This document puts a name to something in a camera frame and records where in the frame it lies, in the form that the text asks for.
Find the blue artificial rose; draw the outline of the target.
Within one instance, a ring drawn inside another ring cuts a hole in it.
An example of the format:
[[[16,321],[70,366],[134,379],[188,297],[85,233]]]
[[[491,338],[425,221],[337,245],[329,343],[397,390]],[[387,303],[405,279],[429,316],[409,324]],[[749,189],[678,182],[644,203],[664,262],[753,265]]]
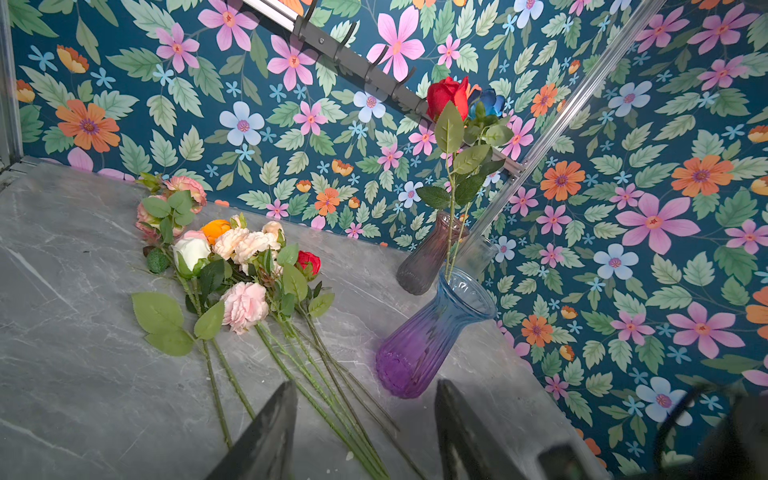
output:
[[[505,98],[493,89],[473,91],[468,99],[469,114],[465,120],[464,143],[467,146],[488,145],[488,154],[467,175],[468,178],[495,174],[504,165],[500,149],[512,139],[508,120],[503,115]]]

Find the purple blue glass vase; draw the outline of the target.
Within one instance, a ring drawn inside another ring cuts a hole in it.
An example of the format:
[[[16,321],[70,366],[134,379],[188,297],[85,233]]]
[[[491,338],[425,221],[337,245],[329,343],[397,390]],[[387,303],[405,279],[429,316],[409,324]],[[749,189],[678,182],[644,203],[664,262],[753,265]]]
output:
[[[381,385],[393,396],[423,394],[465,327],[495,317],[490,294],[468,272],[442,268],[434,298],[389,335],[375,356]]]

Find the pink carnation top flower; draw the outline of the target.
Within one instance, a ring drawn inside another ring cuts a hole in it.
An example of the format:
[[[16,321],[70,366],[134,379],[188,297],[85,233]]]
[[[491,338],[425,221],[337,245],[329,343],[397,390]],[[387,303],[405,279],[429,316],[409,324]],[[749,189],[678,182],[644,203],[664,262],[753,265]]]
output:
[[[202,185],[187,176],[163,180],[160,175],[143,173],[138,183],[149,195],[137,207],[135,226],[150,244],[178,238],[207,204]]]

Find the light pink peony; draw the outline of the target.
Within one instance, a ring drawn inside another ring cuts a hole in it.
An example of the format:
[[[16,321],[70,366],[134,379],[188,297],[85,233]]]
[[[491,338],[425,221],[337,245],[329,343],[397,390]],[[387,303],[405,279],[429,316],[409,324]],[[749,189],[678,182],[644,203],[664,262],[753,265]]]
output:
[[[266,289],[259,283],[239,282],[233,285],[222,297],[222,324],[238,335],[244,334],[269,314],[266,294]]]

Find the dark smoky glass vase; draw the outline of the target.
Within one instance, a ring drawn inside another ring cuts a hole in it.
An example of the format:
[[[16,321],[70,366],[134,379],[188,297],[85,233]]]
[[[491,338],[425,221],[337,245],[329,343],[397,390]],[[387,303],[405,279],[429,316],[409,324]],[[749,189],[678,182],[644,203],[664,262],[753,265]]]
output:
[[[452,245],[469,235],[461,220],[450,221],[445,211],[439,211],[436,222],[423,242],[401,263],[396,273],[399,285],[408,293],[423,295],[432,286]]]

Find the red artificial rose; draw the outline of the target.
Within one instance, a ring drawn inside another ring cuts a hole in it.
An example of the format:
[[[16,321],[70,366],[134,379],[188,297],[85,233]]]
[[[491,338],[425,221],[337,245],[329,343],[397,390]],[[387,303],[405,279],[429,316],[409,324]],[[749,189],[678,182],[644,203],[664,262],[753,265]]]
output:
[[[422,201],[435,210],[448,209],[448,227],[445,249],[445,277],[451,279],[453,264],[453,248],[460,243],[460,232],[455,231],[457,225],[456,210],[458,207],[458,186],[460,175],[469,175],[473,166],[472,148],[465,142],[467,119],[469,117],[469,79],[461,82],[450,77],[432,84],[427,91],[427,114],[434,121],[433,132],[439,149],[451,161],[447,168],[448,182],[451,191],[440,186],[423,186],[417,189]]]

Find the black wall hook rack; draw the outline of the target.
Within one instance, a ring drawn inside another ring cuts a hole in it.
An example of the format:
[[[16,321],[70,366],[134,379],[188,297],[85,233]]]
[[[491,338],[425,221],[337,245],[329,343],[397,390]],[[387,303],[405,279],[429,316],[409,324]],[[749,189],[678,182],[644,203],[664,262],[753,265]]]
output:
[[[352,35],[362,36],[358,32],[358,23],[353,22],[341,40],[333,38],[311,22],[319,4],[319,1],[311,1],[304,13],[300,14],[280,1],[277,2],[277,6],[284,10],[283,16],[287,18],[287,29],[290,33],[299,42],[317,52],[321,58],[329,59],[352,83],[383,93],[386,100],[414,121],[433,122],[428,114],[427,100],[408,87],[416,69],[407,69],[406,74],[398,78],[394,73],[394,57],[386,59],[386,55],[393,50],[389,44],[385,44],[373,60],[356,53],[348,43]]]

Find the cream peach rose bud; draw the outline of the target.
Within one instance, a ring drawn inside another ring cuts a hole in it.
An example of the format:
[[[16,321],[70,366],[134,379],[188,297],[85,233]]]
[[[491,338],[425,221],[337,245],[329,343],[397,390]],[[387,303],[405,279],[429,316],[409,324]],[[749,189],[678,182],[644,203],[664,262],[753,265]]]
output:
[[[283,227],[278,221],[269,221],[261,229],[265,235],[270,235],[274,240],[279,240],[283,234]]]

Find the red rose at pile edge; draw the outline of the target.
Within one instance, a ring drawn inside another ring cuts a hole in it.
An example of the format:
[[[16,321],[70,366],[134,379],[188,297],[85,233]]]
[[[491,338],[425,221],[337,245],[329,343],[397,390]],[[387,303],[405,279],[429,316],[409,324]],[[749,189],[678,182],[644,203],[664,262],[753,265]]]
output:
[[[300,251],[295,266],[307,280],[314,280],[322,268],[322,260],[311,252]]]

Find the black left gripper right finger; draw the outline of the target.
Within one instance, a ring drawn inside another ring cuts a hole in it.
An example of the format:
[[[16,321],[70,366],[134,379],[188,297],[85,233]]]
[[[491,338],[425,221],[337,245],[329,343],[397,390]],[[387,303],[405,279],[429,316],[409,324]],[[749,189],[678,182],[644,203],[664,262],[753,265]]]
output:
[[[434,413],[444,479],[524,479],[467,400],[450,380],[437,383]]]

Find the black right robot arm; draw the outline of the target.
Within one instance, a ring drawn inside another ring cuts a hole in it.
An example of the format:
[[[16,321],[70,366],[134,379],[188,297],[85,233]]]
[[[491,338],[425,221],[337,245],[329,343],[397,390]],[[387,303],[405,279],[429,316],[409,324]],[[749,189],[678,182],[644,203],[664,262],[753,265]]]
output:
[[[666,462],[663,446],[676,421],[705,393],[725,393],[733,403],[700,443],[690,461]],[[698,384],[686,392],[661,424],[653,448],[653,469],[632,479],[765,479],[767,477],[767,397],[722,385]]]

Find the clear glass vase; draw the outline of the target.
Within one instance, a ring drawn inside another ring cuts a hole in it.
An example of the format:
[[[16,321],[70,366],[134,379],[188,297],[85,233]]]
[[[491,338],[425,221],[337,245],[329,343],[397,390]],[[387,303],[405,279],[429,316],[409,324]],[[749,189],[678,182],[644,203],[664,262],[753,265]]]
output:
[[[494,260],[496,254],[496,245],[488,239],[482,237],[477,241],[470,242],[466,238],[458,250],[454,269],[464,272],[475,280],[479,280]]]

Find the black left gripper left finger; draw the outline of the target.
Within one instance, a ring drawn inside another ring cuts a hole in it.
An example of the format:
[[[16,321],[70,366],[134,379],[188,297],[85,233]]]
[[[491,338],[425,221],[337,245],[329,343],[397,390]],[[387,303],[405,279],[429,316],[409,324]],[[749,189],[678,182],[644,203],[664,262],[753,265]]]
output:
[[[283,382],[206,479],[292,479],[297,404],[295,382]]]

